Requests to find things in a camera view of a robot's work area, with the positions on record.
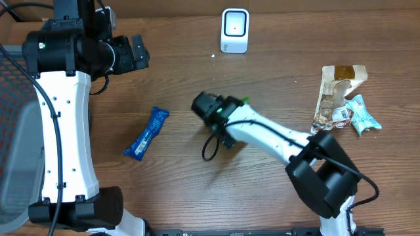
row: torn food wrapper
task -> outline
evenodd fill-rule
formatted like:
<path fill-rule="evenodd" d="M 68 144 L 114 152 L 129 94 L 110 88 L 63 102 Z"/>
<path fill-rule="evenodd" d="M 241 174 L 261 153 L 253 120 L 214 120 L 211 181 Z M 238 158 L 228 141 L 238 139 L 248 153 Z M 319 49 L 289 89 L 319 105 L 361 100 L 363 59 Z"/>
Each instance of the torn food wrapper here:
<path fill-rule="evenodd" d="M 345 96 L 367 79 L 364 66 L 324 66 L 311 133 L 349 126 L 353 111 L 346 108 Z"/>
<path fill-rule="evenodd" d="M 142 160 L 144 153 L 147 150 L 147 147 L 152 142 L 152 139 L 159 134 L 163 126 L 163 122 L 169 116 L 169 111 L 160 109 L 158 107 L 153 107 L 152 116 L 149 120 L 147 127 L 144 129 L 143 133 L 137 138 L 129 148 L 124 151 L 124 154 L 129 155 L 139 161 Z"/>
<path fill-rule="evenodd" d="M 368 128 L 382 128 L 367 111 L 362 95 L 357 95 L 353 99 L 348 100 L 346 108 L 351 109 L 354 113 L 352 118 L 352 125 L 356 128 L 359 136 L 362 135 L 363 130 Z"/>

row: small white box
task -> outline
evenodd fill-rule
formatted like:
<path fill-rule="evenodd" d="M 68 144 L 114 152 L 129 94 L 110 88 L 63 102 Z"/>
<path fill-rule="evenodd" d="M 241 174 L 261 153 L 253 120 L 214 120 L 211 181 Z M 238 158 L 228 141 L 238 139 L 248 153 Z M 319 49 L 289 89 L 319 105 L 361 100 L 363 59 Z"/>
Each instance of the small white box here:
<path fill-rule="evenodd" d="M 222 14 L 220 49 L 227 53 L 245 53 L 248 48 L 249 13 L 245 9 L 226 9 Z"/>

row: gray mesh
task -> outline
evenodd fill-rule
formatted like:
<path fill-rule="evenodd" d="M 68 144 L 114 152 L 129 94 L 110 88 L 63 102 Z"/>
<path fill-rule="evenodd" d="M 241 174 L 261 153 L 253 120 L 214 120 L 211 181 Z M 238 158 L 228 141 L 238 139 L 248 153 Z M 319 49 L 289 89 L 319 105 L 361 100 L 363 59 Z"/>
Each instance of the gray mesh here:
<path fill-rule="evenodd" d="M 6 47 L 24 68 L 20 47 Z M 28 220 L 43 178 L 41 111 L 32 84 L 0 54 L 0 233 Z"/>

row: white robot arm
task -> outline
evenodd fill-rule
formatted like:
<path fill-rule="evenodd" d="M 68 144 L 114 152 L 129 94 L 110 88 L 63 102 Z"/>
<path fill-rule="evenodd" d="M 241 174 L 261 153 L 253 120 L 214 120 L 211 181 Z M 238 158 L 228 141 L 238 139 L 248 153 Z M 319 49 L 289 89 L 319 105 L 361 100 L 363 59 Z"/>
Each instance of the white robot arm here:
<path fill-rule="evenodd" d="M 311 137 L 310 134 L 290 130 L 230 96 L 224 99 L 202 92 L 194 100 L 192 110 L 215 131 L 226 147 L 232 147 L 236 141 L 246 142 L 285 165 L 299 197 L 320 215 L 323 236 L 349 236 L 349 228 L 355 231 L 356 224 L 351 215 L 347 219 L 346 209 L 353 203 L 360 179 L 327 162 L 314 172 L 310 166 L 316 158 L 302 148 L 324 149 L 322 153 L 330 156 L 338 154 L 343 163 L 356 169 L 330 135 L 321 133 Z"/>
<path fill-rule="evenodd" d="M 114 13 L 98 2 L 95 11 L 94 1 L 54 1 L 54 19 L 22 46 L 26 70 L 8 57 L 37 89 L 43 122 L 43 190 L 28 214 L 49 235 L 60 228 L 143 236 L 147 222 L 123 208 L 120 188 L 99 187 L 87 113 L 91 81 L 147 68 L 150 55 L 141 36 L 133 36 L 134 50 L 126 36 L 112 36 Z"/>

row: blue wrapper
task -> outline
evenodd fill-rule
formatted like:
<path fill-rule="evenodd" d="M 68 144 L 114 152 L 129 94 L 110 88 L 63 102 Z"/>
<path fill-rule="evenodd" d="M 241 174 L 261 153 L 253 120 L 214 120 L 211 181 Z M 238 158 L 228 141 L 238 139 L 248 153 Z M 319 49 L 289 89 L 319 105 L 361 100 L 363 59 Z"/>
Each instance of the blue wrapper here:
<path fill-rule="evenodd" d="M 158 107 L 153 107 L 152 116 L 149 120 L 147 127 L 144 129 L 143 133 L 137 138 L 129 148 L 124 151 L 124 154 L 134 157 L 135 159 L 141 161 L 144 153 L 147 150 L 147 147 L 150 145 L 152 139 L 159 134 L 163 126 L 163 122 L 169 116 L 169 111 L 160 109 Z"/>
<path fill-rule="evenodd" d="M 382 128 L 382 126 L 368 113 L 362 95 L 356 95 L 353 99 L 348 100 L 346 108 L 351 109 L 354 113 L 352 125 L 356 128 L 359 136 L 363 130 L 367 128 Z"/>

